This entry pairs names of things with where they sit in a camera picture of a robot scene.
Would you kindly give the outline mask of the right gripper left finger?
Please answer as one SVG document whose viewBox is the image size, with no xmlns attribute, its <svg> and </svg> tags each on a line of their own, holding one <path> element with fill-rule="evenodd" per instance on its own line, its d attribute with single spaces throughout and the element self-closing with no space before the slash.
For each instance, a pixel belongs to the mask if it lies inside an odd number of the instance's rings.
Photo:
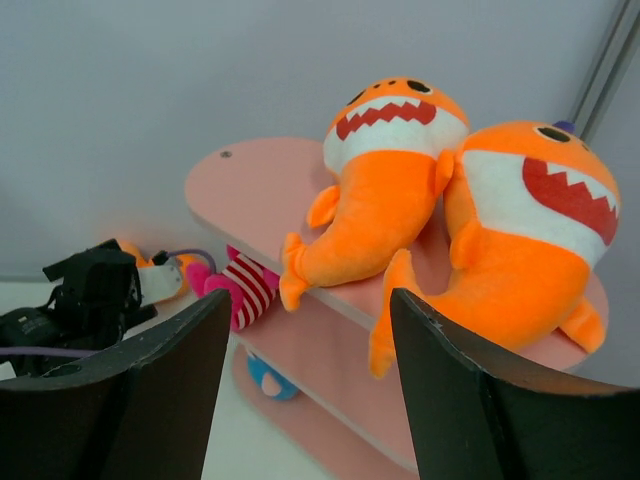
<svg viewBox="0 0 640 480">
<path fill-rule="evenodd" d="M 3 381 L 2 478 L 200 478 L 230 308 L 218 290 L 88 358 Z"/>
</svg>

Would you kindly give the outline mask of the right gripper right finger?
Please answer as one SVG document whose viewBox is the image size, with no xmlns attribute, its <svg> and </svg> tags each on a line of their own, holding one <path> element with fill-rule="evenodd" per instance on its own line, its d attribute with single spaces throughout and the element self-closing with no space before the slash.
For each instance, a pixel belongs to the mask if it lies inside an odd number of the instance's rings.
<svg viewBox="0 0 640 480">
<path fill-rule="evenodd" d="M 390 308 L 420 478 L 638 478 L 638 389 L 532 362 L 406 289 Z"/>
</svg>

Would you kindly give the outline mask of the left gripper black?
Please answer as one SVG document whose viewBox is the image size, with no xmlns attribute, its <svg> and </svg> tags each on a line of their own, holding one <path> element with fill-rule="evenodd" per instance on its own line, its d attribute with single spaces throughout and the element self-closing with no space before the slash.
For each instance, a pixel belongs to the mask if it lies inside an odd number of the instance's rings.
<svg viewBox="0 0 640 480">
<path fill-rule="evenodd" d="M 46 266 L 43 273 L 61 282 L 46 312 L 61 330 L 62 345 L 113 345 L 157 316 L 154 305 L 141 305 L 134 256 L 114 239 Z"/>
</svg>

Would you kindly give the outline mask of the orange shark plush back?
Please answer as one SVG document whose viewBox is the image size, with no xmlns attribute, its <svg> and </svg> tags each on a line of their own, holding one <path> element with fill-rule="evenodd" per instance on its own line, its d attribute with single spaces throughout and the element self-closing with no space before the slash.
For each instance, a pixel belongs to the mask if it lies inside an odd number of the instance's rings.
<svg viewBox="0 0 640 480">
<path fill-rule="evenodd" d="M 184 294 L 186 294 L 189 290 L 189 285 L 188 285 L 188 281 L 186 279 L 186 270 L 187 267 L 193 263 L 200 263 L 200 260 L 198 260 L 194 255 L 190 255 L 190 254 L 180 254 L 177 256 L 170 256 L 168 259 L 165 259 L 163 256 L 161 256 L 159 259 L 152 257 L 151 259 L 145 259 L 142 255 L 142 253 L 140 252 L 140 250 L 132 243 L 130 242 L 126 242 L 123 240 L 118 240 L 117 241 L 120 249 L 126 253 L 129 253 L 131 255 L 134 256 L 135 260 L 136 260 L 136 268 L 139 270 L 141 268 L 144 267 L 149 267 L 149 266 L 153 266 L 153 265 L 162 265 L 165 262 L 167 262 L 168 260 L 174 260 L 182 275 L 183 275 L 183 285 L 181 290 L 179 291 L 178 295 L 174 298 L 178 298 Z"/>
</svg>

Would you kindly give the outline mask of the orange shark plush purple fin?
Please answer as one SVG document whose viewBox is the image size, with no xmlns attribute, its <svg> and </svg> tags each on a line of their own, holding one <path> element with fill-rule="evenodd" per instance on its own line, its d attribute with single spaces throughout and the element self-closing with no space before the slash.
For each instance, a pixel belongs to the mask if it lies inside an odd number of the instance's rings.
<svg viewBox="0 0 640 480">
<path fill-rule="evenodd" d="M 512 352 L 554 331 L 598 350 L 606 327 L 585 291 L 621 210 L 604 162 L 577 136 L 526 120 L 480 129 L 444 159 L 452 270 L 421 299 Z"/>
</svg>

